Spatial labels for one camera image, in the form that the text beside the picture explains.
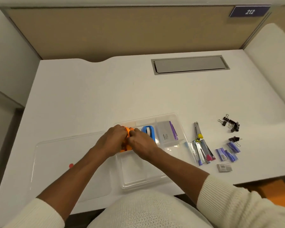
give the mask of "sweater sleeve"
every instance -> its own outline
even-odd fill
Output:
[[[4,228],[64,228],[62,217],[46,202],[32,200]]]
[[[209,175],[197,208],[219,228],[285,228],[285,207]]]

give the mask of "clear plastic organizer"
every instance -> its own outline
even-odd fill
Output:
[[[162,136],[158,134],[157,123],[163,121],[171,121],[177,133],[178,140],[169,143],[163,143]],[[116,123],[126,127],[141,129],[143,126],[153,126],[155,132],[156,144],[170,155],[181,160],[191,158],[193,160],[190,149],[187,145],[187,138],[175,113],[159,115],[149,118],[137,119],[127,122]],[[123,190],[132,190],[142,188],[147,184],[159,181],[169,180],[169,178],[158,168],[149,162],[138,157],[133,150],[118,153],[116,155],[116,163],[120,186]]]

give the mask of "white sweater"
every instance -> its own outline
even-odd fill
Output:
[[[285,228],[285,208],[258,193],[224,183],[209,175],[197,208],[222,228]],[[61,216],[40,199],[30,202],[5,228],[63,228]],[[193,207],[159,192],[143,190],[116,201],[91,222],[92,227],[198,227],[211,224]]]

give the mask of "desk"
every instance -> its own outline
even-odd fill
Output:
[[[151,65],[151,59],[210,55],[222,55],[230,70],[156,76]],[[43,60],[0,186],[0,227],[27,203],[37,143],[172,112],[188,140],[198,121],[211,150],[232,136],[243,138],[233,172],[218,173],[219,160],[203,170],[231,184],[285,175],[285,104],[243,50],[124,56],[100,63]],[[226,113],[240,123],[239,132],[229,133],[217,122]],[[127,194],[118,185],[114,158],[110,161],[111,193],[78,203],[72,213],[108,207]],[[172,182],[151,188],[183,193]]]

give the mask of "hand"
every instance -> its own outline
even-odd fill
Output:
[[[108,157],[114,156],[120,152],[122,142],[127,137],[128,133],[124,127],[116,125],[111,127],[104,135],[96,142],[92,149],[101,150]]]
[[[149,161],[154,152],[159,149],[148,134],[141,132],[137,128],[130,131],[128,143],[132,146],[133,151],[146,161]]]

